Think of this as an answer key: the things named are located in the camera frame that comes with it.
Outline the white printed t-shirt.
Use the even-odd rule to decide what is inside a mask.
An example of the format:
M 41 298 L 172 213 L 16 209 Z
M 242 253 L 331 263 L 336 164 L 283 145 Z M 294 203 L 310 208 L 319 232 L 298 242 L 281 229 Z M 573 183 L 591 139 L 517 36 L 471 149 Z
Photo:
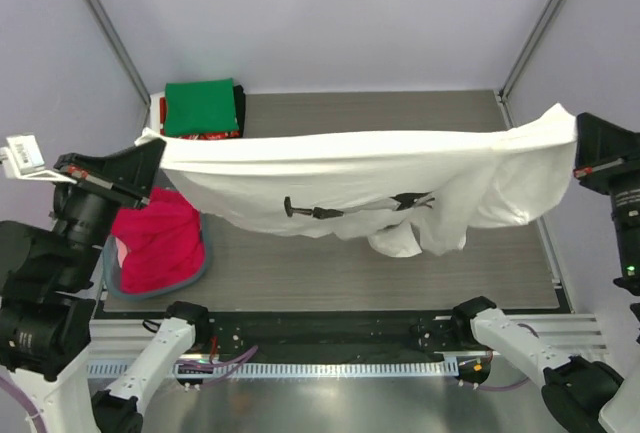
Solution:
M 279 236 L 366 238 L 396 258 L 465 246 L 469 229 L 529 224 L 572 178 L 577 120 L 561 105 L 507 131 L 371 131 L 168 139 L 161 167 L 199 211 Z

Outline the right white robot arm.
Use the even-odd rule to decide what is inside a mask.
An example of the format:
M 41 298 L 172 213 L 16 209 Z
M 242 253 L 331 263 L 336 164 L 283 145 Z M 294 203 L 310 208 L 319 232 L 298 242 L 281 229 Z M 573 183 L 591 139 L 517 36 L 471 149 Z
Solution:
M 614 283 L 639 293 L 639 135 L 590 113 L 577 117 L 574 176 L 609 197 L 621 275 Z M 636 432 L 639 372 L 621 376 L 601 361 L 554 352 L 479 296 L 456 306 L 450 325 L 462 348 L 487 347 L 539 387 L 553 418 L 568 432 Z

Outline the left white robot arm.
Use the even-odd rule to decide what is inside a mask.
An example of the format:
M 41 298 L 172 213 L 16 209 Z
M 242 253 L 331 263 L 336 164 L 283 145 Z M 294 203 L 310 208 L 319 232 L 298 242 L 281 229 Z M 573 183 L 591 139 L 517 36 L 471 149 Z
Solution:
M 112 155 L 62 155 L 44 164 L 31 135 L 8 138 L 10 179 L 54 184 L 51 229 L 1 225 L 1 363 L 36 432 L 138 432 L 147 406 L 178 359 L 205 350 L 213 328 L 205 307 L 175 302 L 125 374 L 106 389 L 88 385 L 90 322 L 81 292 L 121 208 L 141 209 L 165 149 L 155 138 Z

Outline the folded white t-shirt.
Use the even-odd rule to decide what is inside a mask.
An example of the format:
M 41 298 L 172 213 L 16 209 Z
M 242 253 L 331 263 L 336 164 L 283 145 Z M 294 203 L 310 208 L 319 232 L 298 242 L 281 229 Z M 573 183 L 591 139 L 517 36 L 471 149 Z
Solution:
M 148 126 L 155 132 L 162 134 L 164 118 L 166 116 L 165 93 L 152 94 L 150 97 Z

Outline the pink t-shirt in basket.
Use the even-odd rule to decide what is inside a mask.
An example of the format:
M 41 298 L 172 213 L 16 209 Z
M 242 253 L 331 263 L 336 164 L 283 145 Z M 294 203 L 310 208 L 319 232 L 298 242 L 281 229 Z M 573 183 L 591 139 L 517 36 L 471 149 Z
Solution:
M 203 266 L 199 212 L 177 191 L 155 187 L 142 209 L 122 208 L 111 234 L 126 248 L 121 291 L 141 295 L 192 279 Z

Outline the folded red printed t-shirt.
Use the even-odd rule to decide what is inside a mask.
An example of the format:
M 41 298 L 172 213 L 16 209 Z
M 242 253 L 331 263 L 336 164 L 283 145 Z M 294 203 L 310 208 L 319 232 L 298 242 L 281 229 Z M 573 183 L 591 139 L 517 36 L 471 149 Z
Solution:
M 164 96 L 161 96 L 159 99 L 159 131 L 162 135 L 165 134 L 165 121 L 168 117 L 168 107 L 166 103 L 166 99 Z M 190 134 L 180 136 L 180 139 L 185 140 L 205 140 L 205 141 L 214 141 L 214 140 L 223 140 L 223 139 L 232 139 L 232 138 L 241 138 L 243 136 L 243 132 L 241 129 L 235 131 L 227 131 L 227 132 L 210 132 L 210 133 L 198 133 L 198 134 Z

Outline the grey laundry basket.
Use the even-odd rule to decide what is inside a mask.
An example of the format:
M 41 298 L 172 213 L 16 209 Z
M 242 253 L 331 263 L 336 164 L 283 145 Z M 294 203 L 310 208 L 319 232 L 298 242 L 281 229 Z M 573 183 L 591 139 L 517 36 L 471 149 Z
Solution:
M 144 293 L 125 293 L 121 288 L 122 273 L 121 266 L 117 257 L 116 238 L 109 236 L 102 250 L 102 268 L 103 268 L 103 283 L 106 291 L 115 298 L 126 301 L 142 301 L 162 295 L 166 295 L 183 288 L 186 288 L 201 277 L 204 276 L 206 270 L 212 263 L 213 249 L 211 242 L 211 235 L 208 228 L 209 220 L 204 214 L 200 214 L 200 239 L 204 247 L 204 259 L 201 266 L 196 272 L 188 279 L 175 282 L 170 286 L 153 289 Z

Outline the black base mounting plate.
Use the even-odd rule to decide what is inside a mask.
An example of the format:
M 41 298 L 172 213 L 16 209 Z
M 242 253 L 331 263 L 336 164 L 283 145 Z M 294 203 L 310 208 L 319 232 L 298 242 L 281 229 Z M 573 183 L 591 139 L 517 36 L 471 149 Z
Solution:
M 487 356 L 489 348 L 450 321 L 448 311 L 213 312 L 211 331 L 191 353 L 231 360 L 255 347 L 253 363 L 399 364 Z

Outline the left aluminium corner post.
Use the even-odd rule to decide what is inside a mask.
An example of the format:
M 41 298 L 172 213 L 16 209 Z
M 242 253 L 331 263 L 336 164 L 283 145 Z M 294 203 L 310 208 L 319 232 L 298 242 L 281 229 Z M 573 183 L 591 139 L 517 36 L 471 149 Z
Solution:
M 127 48 L 121 40 L 108 12 L 101 0 L 83 0 L 96 21 L 104 38 L 111 48 L 116 60 L 121 65 L 134 90 L 145 105 L 150 104 L 150 93 L 138 69 L 136 68 Z

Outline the aluminium corner post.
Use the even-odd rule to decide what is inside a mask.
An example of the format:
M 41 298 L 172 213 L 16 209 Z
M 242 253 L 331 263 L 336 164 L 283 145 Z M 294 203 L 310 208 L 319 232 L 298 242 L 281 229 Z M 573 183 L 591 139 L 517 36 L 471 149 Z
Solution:
M 512 65 L 503 86 L 496 96 L 501 104 L 505 104 L 521 78 L 529 62 L 533 58 L 545 35 L 559 15 L 566 0 L 547 0 L 534 26 L 529 33 L 520 53 Z
M 127 48 L 121 40 L 108 12 L 101 0 L 83 0 L 96 21 L 104 38 L 111 48 L 116 60 L 121 65 L 134 90 L 145 105 L 150 104 L 150 93 L 138 69 L 136 68 Z

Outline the right aluminium corner post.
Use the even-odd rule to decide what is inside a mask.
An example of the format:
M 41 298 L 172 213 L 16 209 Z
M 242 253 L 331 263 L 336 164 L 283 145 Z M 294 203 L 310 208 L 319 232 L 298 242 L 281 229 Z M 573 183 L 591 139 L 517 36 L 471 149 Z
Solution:
M 503 86 L 496 96 L 501 104 L 505 104 L 521 78 L 529 62 L 533 58 L 545 35 L 559 15 L 566 0 L 547 0 L 534 26 L 529 33 L 520 53 L 512 65 Z

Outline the aluminium frame rail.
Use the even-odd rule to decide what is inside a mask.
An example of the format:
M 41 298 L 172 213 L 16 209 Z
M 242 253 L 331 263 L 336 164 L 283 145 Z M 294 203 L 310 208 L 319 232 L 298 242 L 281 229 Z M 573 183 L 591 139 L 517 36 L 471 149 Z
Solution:
M 509 315 L 509 319 L 533 328 L 543 341 L 558 350 L 588 357 L 607 355 L 604 337 L 593 315 Z M 92 320 L 90 333 L 92 359 L 135 358 L 153 337 L 141 320 L 133 319 Z

